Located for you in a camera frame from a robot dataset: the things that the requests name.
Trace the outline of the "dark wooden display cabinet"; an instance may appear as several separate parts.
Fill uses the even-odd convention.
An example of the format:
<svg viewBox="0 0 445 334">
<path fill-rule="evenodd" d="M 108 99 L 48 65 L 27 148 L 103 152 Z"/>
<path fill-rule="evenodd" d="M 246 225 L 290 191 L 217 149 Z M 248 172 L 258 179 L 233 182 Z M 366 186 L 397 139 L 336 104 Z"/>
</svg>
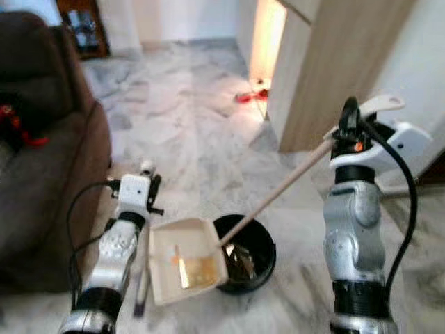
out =
<svg viewBox="0 0 445 334">
<path fill-rule="evenodd" d="M 75 36 L 80 58 L 107 58 L 108 39 L 97 0 L 54 0 L 63 24 Z"/>
</svg>

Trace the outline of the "wooden handled broom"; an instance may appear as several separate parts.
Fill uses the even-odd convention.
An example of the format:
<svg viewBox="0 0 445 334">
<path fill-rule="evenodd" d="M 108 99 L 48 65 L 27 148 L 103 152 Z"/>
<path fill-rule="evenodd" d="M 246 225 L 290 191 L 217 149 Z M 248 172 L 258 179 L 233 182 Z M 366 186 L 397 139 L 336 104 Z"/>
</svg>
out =
<svg viewBox="0 0 445 334">
<path fill-rule="evenodd" d="M 152 160 L 143 160 L 140 165 L 140 174 L 150 179 L 155 175 L 156 166 Z M 146 216 L 146 223 L 143 225 L 140 241 L 143 243 L 140 254 L 143 255 L 142 263 L 140 263 L 140 276 L 137 286 L 136 302 L 134 303 L 133 317 L 136 319 L 143 318 L 145 314 L 147 291 L 150 287 L 149 260 L 147 260 L 147 245 L 149 245 L 149 227 L 152 222 L 152 213 Z"/>
</svg>

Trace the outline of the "beige long handled dustpan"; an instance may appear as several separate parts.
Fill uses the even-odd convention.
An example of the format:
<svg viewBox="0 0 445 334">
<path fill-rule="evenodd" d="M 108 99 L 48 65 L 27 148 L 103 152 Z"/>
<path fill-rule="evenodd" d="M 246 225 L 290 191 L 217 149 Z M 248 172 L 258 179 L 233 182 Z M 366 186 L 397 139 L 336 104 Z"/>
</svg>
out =
<svg viewBox="0 0 445 334">
<path fill-rule="evenodd" d="M 381 111 L 391 111 L 392 109 L 402 109 L 405 107 L 403 99 L 395 95 L 378 95 L 365 103 L 359 104 L 360 108 L 360 127 L 366 131 L 366 127 L 372 127 L 376 123 L 376 114 Z M 257 208 L 247 216 L 238 218 L 235 226 L 232 226 L 225 235 L 220 235 L 216 226 L 210 221 L 199 218 L 188 218 L 171 223 L 165 223 L 158 227 L 152 227 L 149 230 L 149 245 L 147 245 L 147 260 L 149 260 L 149 273 L 152 275 L 154 284 L 154 298 L 159 305 L 172 303 L 182 299 L 191 298 L 197 294 L 206 292 L 212 287 L 218 287 L 229 279 L 226 267 L 225 251 L 223 250 L 229 244 L 232 237 L 241 231 L 251 220 L 254 220 L 258 214 L 262 213 L 267 207 L 279 198 L 294 182 L 298 181 L 318 160 L 325 155 L 332 153 L 334 140 L 332 133 L 339 128 L 335 125 L 325 136 L 318 147 L 315 147 L 307 159 L 301 165 L 296 166 L 290 175 L 280 182 L 270 195 L 261 201 Z M 381 143 L 392 158 L 398 160 L 394 149 L 387 144 L 387 140 L 382 138 Z M 359 193 L 363 194 L 369 200 L 378 198 L 379 191 L 374 181 L 376 172 L 366 166 L 340 166 L 334 171 L 344 174 L 347 168 L 353 168 L 362 172 L 362 187 L 358 188 Z M 213 257 L 218 267 L 219 280 L 216 285 L 209 287 L 192 287 L 192 289 L 182 289 L 180 286 L 180 273 L 176 265 L 178 257 Z"/>
</svg>

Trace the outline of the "light wood wardrobe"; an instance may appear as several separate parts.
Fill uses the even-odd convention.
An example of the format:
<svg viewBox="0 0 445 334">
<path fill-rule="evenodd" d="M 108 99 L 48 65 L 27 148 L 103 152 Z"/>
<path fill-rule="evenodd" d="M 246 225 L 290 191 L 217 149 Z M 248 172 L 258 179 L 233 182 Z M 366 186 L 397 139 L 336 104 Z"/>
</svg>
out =
<svg viewBox="0 0 445 334">
<path fill-rule="evenodd" d="M 306 152 L 348 97 L 369 97 L 417 0 L 277 0 L 286 15 L 267 115 L 280 153 Z"/>
</svg>

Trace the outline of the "brown sofa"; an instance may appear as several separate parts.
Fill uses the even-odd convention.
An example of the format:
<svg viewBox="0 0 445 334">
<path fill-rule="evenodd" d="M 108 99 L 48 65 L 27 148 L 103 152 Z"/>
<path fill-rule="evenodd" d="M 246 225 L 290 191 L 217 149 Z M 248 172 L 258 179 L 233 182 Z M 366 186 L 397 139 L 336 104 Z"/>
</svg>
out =
<svg viewBox="0 0 445 334">
<path fill-rule="evenodd" d="M 0 296 L 68 292 L 71 245 L 92 231 L 101 196 L 85 188 L 106 179 L 111 137 L 66 26 L 0 13 L 2 105 L 47 142 L 0 162 Z"/>
</svg>

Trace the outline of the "golden brown paper scrap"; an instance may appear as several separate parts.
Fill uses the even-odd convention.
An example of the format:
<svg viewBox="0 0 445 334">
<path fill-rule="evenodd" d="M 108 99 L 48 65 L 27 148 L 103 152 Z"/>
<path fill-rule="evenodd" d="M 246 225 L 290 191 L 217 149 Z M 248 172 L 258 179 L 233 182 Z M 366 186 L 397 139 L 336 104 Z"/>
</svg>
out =
<svg viewBox="0 0 445 334">
<path fill-rule="evenodd" d="M 219 280 L 218 267 L 213 257 L 178 257 L 176 259 L 182 289 L 209 287 Z"/>
</svg>

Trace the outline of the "black round waste bin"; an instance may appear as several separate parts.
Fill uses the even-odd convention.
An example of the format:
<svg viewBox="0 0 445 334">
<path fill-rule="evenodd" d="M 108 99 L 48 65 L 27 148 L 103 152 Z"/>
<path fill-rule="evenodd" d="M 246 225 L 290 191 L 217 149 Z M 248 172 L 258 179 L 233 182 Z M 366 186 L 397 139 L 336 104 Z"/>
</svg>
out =
<svg viewBox="0 0 445 334">
<path fill-rule="evenodd" d="M 241 270 L 239 265 L 227 264 L 229 279 L 220 284 L 220 292 L 238 296 L 261 289 L 270 280 L 277 264 L 277 245 L 268 230 L 258 220 L 251 220 L 247 226 L 236 233 L 229 245 L 244 248 L 253 264 L 248 276 L 236 276 Z"/>
</svg>

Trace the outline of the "brown cardboard scraps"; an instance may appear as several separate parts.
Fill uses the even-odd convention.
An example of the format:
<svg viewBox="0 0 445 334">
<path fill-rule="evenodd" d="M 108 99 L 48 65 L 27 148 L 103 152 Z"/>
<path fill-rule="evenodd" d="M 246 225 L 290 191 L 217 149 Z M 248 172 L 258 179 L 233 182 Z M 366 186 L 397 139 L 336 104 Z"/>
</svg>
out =
<svg viewBox="0 0 445 334">
<path fill-rule="evenodd" d="M 254 259 L 247 248 L 229 243 L 223 250 L 230 280 L 249 281 L 257 277 Z"/>
</svg>

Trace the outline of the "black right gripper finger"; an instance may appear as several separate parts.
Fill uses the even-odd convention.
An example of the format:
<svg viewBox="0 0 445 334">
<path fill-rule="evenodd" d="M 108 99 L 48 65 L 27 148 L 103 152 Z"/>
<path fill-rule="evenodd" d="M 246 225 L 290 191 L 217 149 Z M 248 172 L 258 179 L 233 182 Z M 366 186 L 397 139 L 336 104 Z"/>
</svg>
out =
<svg viewBox="0 0 445 334">
<path fill-rule="evenodd" d="M 360 108 L 356 97 L 349 97 L 343 105 L 339 121 L 340 130 L 354 130 L 360 128 Z"/>
</svg>

